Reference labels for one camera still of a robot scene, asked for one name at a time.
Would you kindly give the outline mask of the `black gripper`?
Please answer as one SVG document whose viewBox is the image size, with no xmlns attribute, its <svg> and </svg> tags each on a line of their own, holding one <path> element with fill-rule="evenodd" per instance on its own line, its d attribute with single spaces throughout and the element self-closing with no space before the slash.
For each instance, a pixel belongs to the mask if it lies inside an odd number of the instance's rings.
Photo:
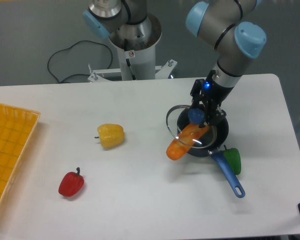
<svg viewBox="0 0 300 240">
<path fill-rule="evenodd" d="M 234 87 L 221 86 L 214 78 L 217 78 L 217 71 L 213 69 L 205 81 L 204 79 L 196 79 L 190 91 L 192 97 L 190 108 L 207 111 L 204 120 L 199 124 L 199 128 L 216 126 L 227 116 L 227 113 L 221 109 L 221 104 Z"/>
</svg>

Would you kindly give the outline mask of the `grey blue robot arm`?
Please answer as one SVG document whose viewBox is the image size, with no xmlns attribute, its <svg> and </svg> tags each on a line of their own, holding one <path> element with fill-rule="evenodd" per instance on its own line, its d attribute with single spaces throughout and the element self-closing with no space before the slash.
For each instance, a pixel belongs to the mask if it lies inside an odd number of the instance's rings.
<svg viewBox="0 0 300 240">
<path fill-rule="evenodd" d="M 188 117 L 193 125 L 214 126 L 226 117 L 222 102 L 267 41 L 262 28 L 243 21 L 259 4 L 258 0 L 200 1 L 189 11 L 186 28 L 219 53 L 207 78 L 197 80 L 191 90 Z M 145 0 L 93 0 L 83 18 L 97 37 L 109 39 L 117 48 L 123 80 L 155 77 L 155 47 L 162 28 Z"/>
</svg>

